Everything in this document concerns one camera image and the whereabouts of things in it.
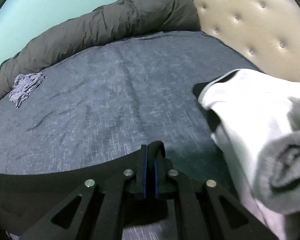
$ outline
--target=triangular cutout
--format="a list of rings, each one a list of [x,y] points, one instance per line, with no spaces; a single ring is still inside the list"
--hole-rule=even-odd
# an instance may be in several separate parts
[[[220,196],[219,200],[232,229],[237,229],[248,224],[248,219],[239,210],[237,210],[225,197]]]
[[[75,197],[68,205],[66,205],[58,214],[56,214],[51,219],[51,223],[64,229],[68,229],[80,205],[81,200],[81,196]]]

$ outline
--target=white cloth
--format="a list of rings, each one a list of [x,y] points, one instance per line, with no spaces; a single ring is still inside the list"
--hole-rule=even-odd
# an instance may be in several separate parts
[[[211,137],[225,154],[244,206],[280,240],[295,239],[300,233],[299,217],[284,217],[267,209],[253,199],[251,186],[265,144],[292,132],[287,116],[292,109],[289,98],[300,98],[300,83],[250,69],[238,70],[230,80],[216,83],[232,72],[208,84],[198,98],[204,109],[212,109],[220,118],[224,133],[217,129]]]

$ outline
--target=black fabric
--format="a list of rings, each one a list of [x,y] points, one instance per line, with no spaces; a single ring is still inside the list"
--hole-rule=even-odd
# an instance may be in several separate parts
[[[198,99],[202,90],[206,87],[206,85],[208,85],[210,82],[203,82],[203,83],[198,83],[195,84],[192,88],[192,93],[194,94],[194,96]]]
[[[159,31],[197,31],[193,0],[118,0],[56,25],[0,65],[0,100],[19,74],[37,73],[84,49]]]

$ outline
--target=light blue cloth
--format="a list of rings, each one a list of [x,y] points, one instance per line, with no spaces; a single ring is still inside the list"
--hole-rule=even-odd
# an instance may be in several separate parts
[[[41,72],[18,75],[14,80],[13,90],[9,94],[9,101],[15,102],[16,108],[19,108],[22,102],[29,97],[30,93],[41,84],[43,78],[44,75]]]

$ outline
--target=teal wall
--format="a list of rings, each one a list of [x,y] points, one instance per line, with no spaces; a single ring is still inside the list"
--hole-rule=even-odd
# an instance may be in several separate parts
[[[0,64],[32,38],[116,0],[7,0],[0,10]]]

